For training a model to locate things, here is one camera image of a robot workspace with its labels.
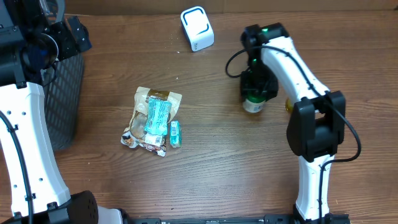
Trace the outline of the green lid jar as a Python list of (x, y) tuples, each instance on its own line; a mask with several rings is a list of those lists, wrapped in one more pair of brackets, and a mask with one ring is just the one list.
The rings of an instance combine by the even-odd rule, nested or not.
[(243, 108), (249, 113), (258, 113), (263, 109), (265, 102), (266, 98), (263, 96), (248, 94), (243, 101)]

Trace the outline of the yellow liquid bottle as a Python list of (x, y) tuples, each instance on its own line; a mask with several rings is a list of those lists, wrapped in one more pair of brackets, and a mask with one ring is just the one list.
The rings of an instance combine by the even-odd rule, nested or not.
[(286, 99), (286, 101), (285, 101), (285, 109), (286, 109), (286, 111), (287, 111), (289, 114), (292, 113), (293, 107), (294, 107), (294, 106), (293, 106), (293, 104), (291, 103), (290, 99), (289, 99), (289, 98)]

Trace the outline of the small teal tissue pack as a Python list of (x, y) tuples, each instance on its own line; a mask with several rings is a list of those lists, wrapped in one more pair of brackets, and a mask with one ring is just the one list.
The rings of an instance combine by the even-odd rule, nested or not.
[(182, 146), (182, 130), (178, 121), (170, 123), (170, 145), (174, 148)]

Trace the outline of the teal wet wipes pack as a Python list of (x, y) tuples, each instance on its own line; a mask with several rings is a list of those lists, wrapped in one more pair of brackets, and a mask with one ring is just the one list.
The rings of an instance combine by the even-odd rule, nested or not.
[(149, 98), (148, 118), (144, 130), (152, 135), (165, 136), (172, 104), (169, 101)]

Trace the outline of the brown white snack bag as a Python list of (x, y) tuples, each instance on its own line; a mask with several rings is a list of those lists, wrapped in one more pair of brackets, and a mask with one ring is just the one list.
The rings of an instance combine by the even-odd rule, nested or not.
[[(172, 104), (165, 136), (152, 135), (144, 130), (148, 118), (149, 98), (169, 101)], [(121, 136), (121, 143), (131, 149), (142, 147), (157, 156), (165, 157), (167, 142), (170, 142), (170, 123), (176, 121), (174, 117), (178, 112), (181, 100), (182, 95), (179, 93), (138, 87), (134, 95), (132, 118)]]

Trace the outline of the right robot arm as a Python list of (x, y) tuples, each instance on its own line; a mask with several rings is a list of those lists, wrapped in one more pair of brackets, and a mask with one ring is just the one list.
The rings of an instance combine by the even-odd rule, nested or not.
[(307, 67), (282, 24), (248, 26), (240, 37), (248, 53), (248, 69), (241, 73), (243, 107), (262, 110), (282, 86), (292, 109), (287, 141), (298, 157), (299, 187), (290, 223), (349, 223), (334, 215), (327, 202), (331, 161), (344, 140), (345, 98), (332, 92)]

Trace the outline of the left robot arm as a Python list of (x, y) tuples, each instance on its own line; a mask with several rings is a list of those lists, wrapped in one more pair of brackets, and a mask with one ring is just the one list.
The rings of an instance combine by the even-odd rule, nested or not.
[(11, 183), (9, 223), (98, 223), (90, 191), (71, 194), (45, 120), (42, 72), (91, 47), (63, 1), (1, 2), (1, 147)]

